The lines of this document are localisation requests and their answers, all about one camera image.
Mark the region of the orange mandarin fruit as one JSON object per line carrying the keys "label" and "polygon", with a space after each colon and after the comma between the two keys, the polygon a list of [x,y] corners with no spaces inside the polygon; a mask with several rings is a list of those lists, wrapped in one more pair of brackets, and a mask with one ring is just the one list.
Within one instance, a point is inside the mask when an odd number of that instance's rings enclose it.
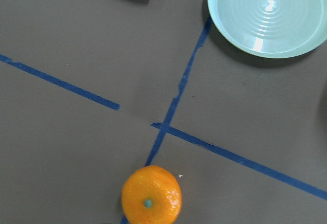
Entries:
{"label": "orange mandarin fruit", "polygon": [[129,223],[174,223],[182,207],[181,188],[169,171],[150,165],[126,180],[121,202]]}

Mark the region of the light green plate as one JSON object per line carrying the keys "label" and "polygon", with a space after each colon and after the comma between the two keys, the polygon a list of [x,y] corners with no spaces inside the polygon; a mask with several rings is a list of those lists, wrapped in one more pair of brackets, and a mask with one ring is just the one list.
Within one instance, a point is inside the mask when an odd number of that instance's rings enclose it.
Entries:
{"label": "light green plate", "polygon": [[292,58],[326,41],[326,0],[207,0],[212,21],[236,48]]}

